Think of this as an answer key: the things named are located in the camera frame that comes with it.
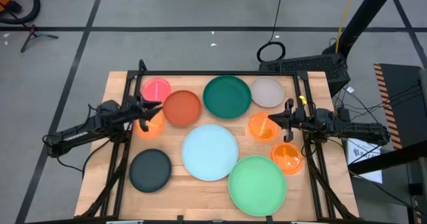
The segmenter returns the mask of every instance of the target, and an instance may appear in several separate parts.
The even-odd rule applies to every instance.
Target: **gray plate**
[[[251,85],[252,100],[262,107],[276,107],[285,98],[282,84],[273,77],[259,77]]]

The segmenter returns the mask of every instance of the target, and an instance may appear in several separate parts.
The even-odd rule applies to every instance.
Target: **light blue plate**
[[[202,181],[217,181],[232,171],[239,157],[234,136],[219,125],[202,125],[191,131],[182,144],[182,162]]]

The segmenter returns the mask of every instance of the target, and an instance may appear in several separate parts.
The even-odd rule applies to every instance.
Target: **tripod leg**
[[[36,37],[50,37],[50,38],[53,38],[53,39],[58,39],[59,38],[58,36],[50,35],[50,34],[46,34],[46,33],[36,32],[35,34],[36,34]]]
[[[33,33],[28,34],[28,37],[25,40],[24,45],[21,48],[21,53],[23,53],[25,51],[25,49],[27,48],[28,42],[31,40],[31,36],[33,36]]]

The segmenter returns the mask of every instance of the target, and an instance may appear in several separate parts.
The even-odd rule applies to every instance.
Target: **black floor line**
[[[100,1],[101,0],[95,1],[95,3],[93,4],[91,14],[89,16],[89,19],[87,20],[86,27],[91,27],[93,25],[93,21],[95,20],[95,16],[98,11]],[[69,92],[71,90],[71,86],[73,85],[75,74],[77,73],[77,68],[79,67],[80,59],[81,59],[81,56],[83,55],[83,51],[85,49],[89,34],[90,34],[90,31],[85,31],[81,37],[79,47],[77,48],[77,51],[73,60],[73,64],[71,65],[71,68],[69,70],[67,80],[62,90],[61,98],[59,99],[58,106],[55,110],[55,114],[53,116],[53,120],[49,128],[49,134],[57,131],[59,121],[61,120],[61,116],[65,107],[65,104],[67,102]],[[27,192],[25,193],[25,196],[21,204],[21,208],[19,209],[18,216],[16,218],[15,223],[24,223],[27,218],[29,209],[31,207],[31,202],[33,201],[35,191],[40,182],[41,174],[46,164],[46,160],[47,160],[47,150],[46,150],[46,147],[43,146],[39,156],[39,160],[37,161],[37,164],[35,166],[33,176],[31,177],[31,180],[29,182]]]
[[[273,31],[273,27],[38,27],[39,31],[104,31],[104,32],[190,32],[190,31]],[[0,27],[0,31],[26,31],[24,27]],[[413,27],[414,32],[427,33],[427,27]],[[338,32],[338,27],[276,27],[283,32]],[[364,32],[408,32],[407,27],[368,27]]]
[[[408,34],[411,38],[412,44],[415,47],[415,50],[421,60],[422,65],[424,66],[424,68],[427,68],[427,57],[426,57],[426,53],[424,52],[424,49],[422,48],[416,34],[414,31],[414,28],[412,28],[411,23],[409,22],[408,16],[405,13],[405,10],[403,10],[403,6],[400,3],[399,0],[393,0],[400,17],[402,18],[403,23],[405,24],[405,28],[407,28],[408,30]]]

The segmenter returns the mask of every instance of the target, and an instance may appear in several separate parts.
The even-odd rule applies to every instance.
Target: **black plate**
[[[138,154],[129,169],[133,187],[144,193],[158,191],[169,181],[172,164],[163,151],[147,149]]]

